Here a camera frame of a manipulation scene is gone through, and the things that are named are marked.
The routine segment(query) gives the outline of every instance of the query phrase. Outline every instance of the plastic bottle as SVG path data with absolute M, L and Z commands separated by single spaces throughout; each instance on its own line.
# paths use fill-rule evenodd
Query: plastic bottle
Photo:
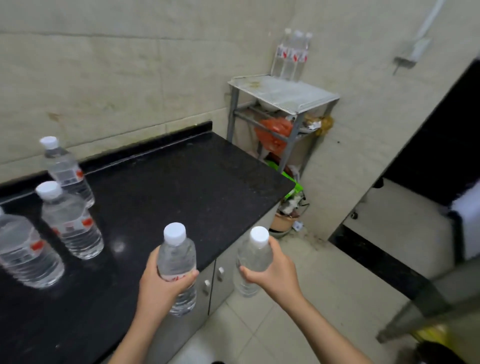
M 5 214 L 0 207 L 0 264 L 25 286 L 48 287 L 65 267 L 55 250 L 23 216 Z
M 62 190 L 55 181 L 43 182 L 35 191 L 43 200 L 42 219 L 70 253 L 80 259 L 100 254 L 103 249 L 102 234 L 79 195 Z
M 286 28 L 283 38 L 276 48 L 275 57 L 273 58 L 272 69 L 270 71 L 270 74 L 273 77 L 280 77 L 282 73 L 284 60 L 288 56 L 288 46 L 290 44 L 291 36 L 292 30 L 290 28 Z
M 163 230 L 164 243 L 158 250 L 157 268 L 160 277 L 167 282 L 178 280 L 197 269 L 195 244 L 189 238 L 185 226 L 179 222 L 168 224 Z M 170 314 L 183 316 L 195 307 L 197 290 L 191 285 L 180 293 Z
M 298 62 L 300 53 L 302 52 L 303 33 L 300 30 L 293 32 L 293 37 L 288 48 L 288 56 L 283 63 L 280 78 L 290 80 L 293 77 L 295 66 Z
M 305 67 L 305 63 L 308 58 L 308 49 L 310 48 L 310 42 L 312 40 L 313 34 L 307 33 L 303 39 L 302 52 L 300 53 L 299 60 L 296 64 L 295 71 L 293 72 L 292 81 L 298 82 Z
M 40 139 L 40 143 L 45 147 L 45 160 L 50 176 L 67 192 L 79 194 L 86 201 L 87 208 L 92 207 L 95 198 L 75 156 L 59 146 L 59 141 L 54 136 L 45 136 Z
M 260 287 L 249 283 L 240 273 L 240 266 L 255 272 L 263 272 L 273 261 L 273 252 L 268 243 L 268 230 L 263 226 L 256 226 L 250 230 L 250 237 L 240 247 L 237 257 L 237 269 L 233 272 L 233 283 L 243 297 L 253 297 Z

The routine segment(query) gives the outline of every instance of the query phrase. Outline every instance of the metal rack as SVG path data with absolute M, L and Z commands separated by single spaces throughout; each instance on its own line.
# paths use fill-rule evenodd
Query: metal rack
M 229 82 L 232 88 L 232 96 L 230 100 L 230 111 L 228 114 L 228 130 L 227 140 L 232 142 L 233 131 L 235 129 L 236 118 L 242 119 L 257 128 L 263 129 L 276 138 L 283 140 L 287 143 L 285 150 L 282 153 L 280 165 L 278 166 L 278 172 L 282 173 L 287 165 L 288 158 L 293 150 L 296 142 L 309 136 L 311 133 L 300 133 L 300 128 L 303 125 L 303 119 L 305 113 L 309 110 L 317 108 L 322 105 L 326 105 L 324 116 L 330 115 L 333 107 L 340 99 L 337 94 L 332 94 L 321 88 L 314 87 L 304 82 L 291 82 L 287 80 L 281 80 L 269 75 L 259 76 L 245 76 L 234 77 Z M 267 111 L 260 109 L 254 105 L 247 105 L 245 107 L 238 107 L 239 93 L 245 92 L 253 97 L 269 104 L 272 108 L 283 111 L 288 115 L 295 117 L 293 122 L 293 128 L 289 136 L 280 135 L 275 133 L 262 124 L 256 121 L 246 111 L 250 113 L 256 113 L 262 118 L 272 118 Z M 315 135 L 314 140 L 309 146 L 307 155 L 302 162 L 300 168 L 300 175 L 302 175 L 308 160 L 312 156 L 315 146 L 318 142 L 318 136 Z M 257 152 L 260 155 L 262 145 L 259 142 Z

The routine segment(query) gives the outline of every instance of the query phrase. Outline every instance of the white shelf top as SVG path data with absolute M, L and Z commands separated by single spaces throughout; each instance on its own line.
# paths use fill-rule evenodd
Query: white shelf top
M 340 98 L 338 94 L 304 82 L 282 80 L 267 74 L 233 77 L 228 84 L 290 115 L 300 114 Z

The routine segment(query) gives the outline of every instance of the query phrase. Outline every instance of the white bottle cap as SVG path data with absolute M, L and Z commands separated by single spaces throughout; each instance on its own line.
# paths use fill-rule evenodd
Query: white bottle cap
M 252 228 L 252 230 L 250 230 L 250 241 L 257 248 L 263 248 L 265 245 L 267 245 L 269 236 L 270 234 L 268 233 L 268 230 L 263 226 L 255 226 Z
M 163 229 L 163 237 L 168 245 L 180 245 L 187 237 L 185 226 L 179 222 L 172 222 Z
M 58 197 L 62 193 L 62 189 L 58 182 L 47 181 L 39 184 L 35 192 L 41 197 L 42 200 L 52 200 Z
M 59 140 L 54 136 L 44 136 L 40 139 L 40 143 L 45 149 L 55 149 L 59 147 Z

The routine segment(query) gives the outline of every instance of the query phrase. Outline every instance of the forearm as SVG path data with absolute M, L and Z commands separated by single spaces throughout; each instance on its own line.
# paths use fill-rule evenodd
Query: forearm
M 284 307 L 322 364 L 372 364 L 304 297 Z
M 144 318 L 135 317 L 108 364 L 143 363 L 156 327 L 157 325 L 152 325 Z

